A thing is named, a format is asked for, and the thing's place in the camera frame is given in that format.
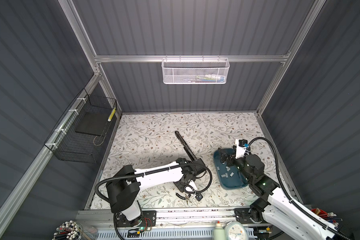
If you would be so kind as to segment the black stapler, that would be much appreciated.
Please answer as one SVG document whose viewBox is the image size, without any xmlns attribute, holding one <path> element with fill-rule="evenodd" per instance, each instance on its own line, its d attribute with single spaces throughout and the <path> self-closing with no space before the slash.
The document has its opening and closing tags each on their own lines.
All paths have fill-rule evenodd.
<svg viewBox="0 0 360 240">
<path fill-rule="evenodd" d="M 188 157 L 190 158 L 190 160 L 192 162 L 197 161 L 197 157 L 195 156 L 195 154 L 192 152 L 192 150 L 190 149 L 190 147 L 188 146 L 188 144 L 186 143 L 186 141 L 183 139 L 183 137 L 181 136 L 179 131 L 175 131 L 175 135 L 177 137 L 177 139 L 181 142 L 181 144 L 183 145 L 183 148 L 185 150 L 185 152 L 187 153 Z"/>
</svg>

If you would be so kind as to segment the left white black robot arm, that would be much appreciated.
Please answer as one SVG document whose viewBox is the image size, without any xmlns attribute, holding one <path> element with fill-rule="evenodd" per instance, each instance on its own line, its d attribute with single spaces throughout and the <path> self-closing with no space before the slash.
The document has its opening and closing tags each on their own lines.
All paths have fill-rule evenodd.
<svg viewBox="0 0 360 240">
<path fill-rule="evenodd" d="M 199 190 L 195 180 L 201 173 L 208 173 L 208 186 Z M 143 190 L 154 186 L 173 183 L 181 193 L 195 195 L 199 200 L 212 183 L 212 173 L 201 159 L 188 161 L 179 158 L 176 161 L 151 169 L 134 169 L 132 165 L 124 166 L 113 177 L 99 185 L 106 185 L 107 196 L 103 199 L 110 204 L 113 214 L 123 214 L 133 222 L 143 216 L 141 206 L 136 200 Z"/>
</svg>

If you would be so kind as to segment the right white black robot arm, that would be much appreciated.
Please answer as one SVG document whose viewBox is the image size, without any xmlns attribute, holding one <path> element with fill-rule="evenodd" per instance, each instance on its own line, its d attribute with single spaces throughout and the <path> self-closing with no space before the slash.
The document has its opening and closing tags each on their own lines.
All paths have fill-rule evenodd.
<svg viewBox="0 0 360 240">
<path fill-rule="evenodd" d="M 264 173 L 265 165 L 257 155 L 236 157 L 234 149 L 218 149 L 214 160 L 221 167 L 236 170 L 258 199 L 250 205 L 254 223 L 267 222 L 295 240 L 348 240 L 336 226 L 294 200 L 283 185 Z"/>
</svg>

